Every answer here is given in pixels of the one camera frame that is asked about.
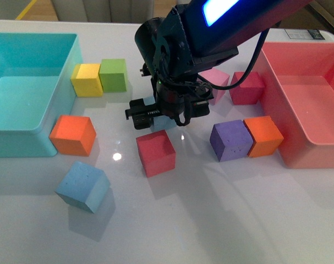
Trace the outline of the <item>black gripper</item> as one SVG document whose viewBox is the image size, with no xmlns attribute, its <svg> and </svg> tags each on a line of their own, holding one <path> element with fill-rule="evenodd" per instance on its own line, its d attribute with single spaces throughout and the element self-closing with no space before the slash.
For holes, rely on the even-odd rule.
<svg viewBox="0 0 334 264">
<path fill-rule="evenodd" d="M 213 93 L 207 82 L 170 84 L 152 78 L 151 85 L 154 103 L 146 104 L 142 98 L 131 100 L 125 110 L 125 117 L 132 119 L 135 129 L 149 128 L 159 116 L 166 116 L 177 126 L 184 127 L 191 119 L 210 113 L 209 100 L 213 99 Z"/>
</svg>

